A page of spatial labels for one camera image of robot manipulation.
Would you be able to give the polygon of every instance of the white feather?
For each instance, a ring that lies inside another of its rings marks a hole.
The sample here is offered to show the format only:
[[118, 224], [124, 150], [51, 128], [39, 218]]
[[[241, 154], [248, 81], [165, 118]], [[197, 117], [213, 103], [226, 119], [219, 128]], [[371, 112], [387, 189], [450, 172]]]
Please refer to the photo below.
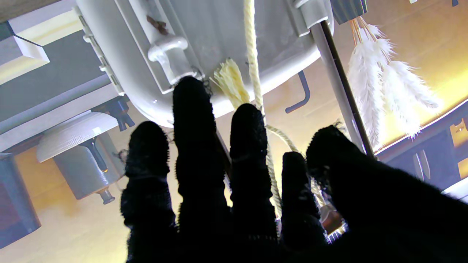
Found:
[[382, 70], [375, 56], [374, 42], [359, 43], [351, 54], [348, 79], [364, 122], [367, 136], [374, 149], [381, 147], [385, 114], [383, 109]]
[[387, 58], [392, 58], [395, 52], [393, 51], [393, 43], [388, 39], [379, 38], [374, 43], [375, 55], [379, 58], [379, 63], [382, 67], [388, 64]]
[[414, 137], [420, 130], [419, 117], [411, 106], [411, 100], [407, 96], [399, 73], [394, 68], [394, 61], [384, 67], [382, 81], [386, 101], [397, 118], [401, 130]]
[[431, 110], [439, 110], [442, 106], [442, 101], [434, 96], [429, 87], [425, 84], [418, 75], [412, 71], [413, 67], [401, 61], [392, 61], [392, 68], [398, 73], [402, 80], [408, 95], [415, 101]]
[[369, 31], [376, 37], [385, 37], [385, 34], [379, 29], [379, 27], [367, 24]]

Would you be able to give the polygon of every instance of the wooden panel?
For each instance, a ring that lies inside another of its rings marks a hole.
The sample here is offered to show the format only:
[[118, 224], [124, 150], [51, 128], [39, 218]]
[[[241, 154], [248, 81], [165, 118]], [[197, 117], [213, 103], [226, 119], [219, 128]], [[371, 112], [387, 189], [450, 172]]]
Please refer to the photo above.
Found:
[[0, 23], [59, 0], [0, 0]]

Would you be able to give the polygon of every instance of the white lid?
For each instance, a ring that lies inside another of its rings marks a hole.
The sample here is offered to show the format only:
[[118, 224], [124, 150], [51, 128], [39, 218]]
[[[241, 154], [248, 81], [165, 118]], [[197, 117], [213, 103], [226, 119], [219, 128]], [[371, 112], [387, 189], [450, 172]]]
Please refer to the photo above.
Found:
[[108, 114], [83, 112], [45, 131], [37, 146], [37, 160], [46, 161], [117, 125], [117, 120]]

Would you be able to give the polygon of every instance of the black hook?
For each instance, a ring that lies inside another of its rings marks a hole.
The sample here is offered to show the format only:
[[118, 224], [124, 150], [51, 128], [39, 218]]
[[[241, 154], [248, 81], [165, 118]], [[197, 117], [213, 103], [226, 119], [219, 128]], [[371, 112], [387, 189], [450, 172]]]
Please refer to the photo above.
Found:
[[306, 80], [306, 76], [304, 75], [304, 71], [301, 70], [297, 74], [299, 75], [300, 82], [302, 83], [302, 88], [304, 89], [304, 93], [306, 94], [306, 97], [302, 101], [294, 104], [293, 106], [287, 107], [286, 110], [285, 110], [286, 113], [291, 113], [294, 110], [299, 109], [300, 107], [306, 105], [307, 102], [310, 100], [310, 89], [309, 89], [309, 85], [307, 84], [307, 80]]

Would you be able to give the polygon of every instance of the rope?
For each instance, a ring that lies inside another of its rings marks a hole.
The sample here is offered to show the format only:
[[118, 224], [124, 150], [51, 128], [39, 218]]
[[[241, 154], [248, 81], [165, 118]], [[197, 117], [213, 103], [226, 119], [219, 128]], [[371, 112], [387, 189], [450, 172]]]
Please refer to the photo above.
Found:
[[[249, 75], [255, 97], [254, 103], [257, 105], [263, 115], [263, 122], [265, 123], [266, 129], [280, 137], [289, 146], [291, 151], [299, 152], [299, 149], [284, 132], [266, 123], [265, 108], [263, 106], [263, 95], [260, 85], [260, 74], [258, 71], [254, 0], [244, 0], [244, 26], [247, 58], [249, 62]], [[225, 63], [221, 63], [221, 68], [214, 72], [214, 78], [216, 81], [211, 77], [210, 80], [223, 91], [225, 96], [228, 97], [234, 109], [237, 109], [244, 103], [250, 102], [250, 96], [244, 87], [239, 67], [232, 59], [228, 58]], [[271, 156], [271, 148], [269, 143], [267, 145], [266, 163], [271, 179], [271, 191], [273, 194], [274, 205], [277, 209], [278, 215], [281, 217], [281, 196], [279, 194], [278, 183], [275, 177], [273, 158]], [[311, 181], [311, 190], [312, 193], [315, 194], [318, 204], [320, 206], [324, 206], [325, 200], [323, 199], [320, 193], [320, 189], [314, 179]]]
[[[260, 73], [258, 71], [258, 51], [257, 37], [255, 34], [255, 1], [244, 0], [244, 29], [245, 41], [247, 45], [247, 60], [249, 62], [249, 76], [254, 88], [255, 104], [260, 108], [263, 115], [263, 122], [266, 125], [265, 107], [263, 106], [263, 95], [260, 86]], [[276, 210], [281, 217], [281, 196], [279, 195], [278, 183], [276, 182], [275, 169], [273, 166], [273, 158], [271, 156], [270, 144], [267, 145], [266, 163], [268, 173], [271, 179], [271, 192], [275, 201]]]

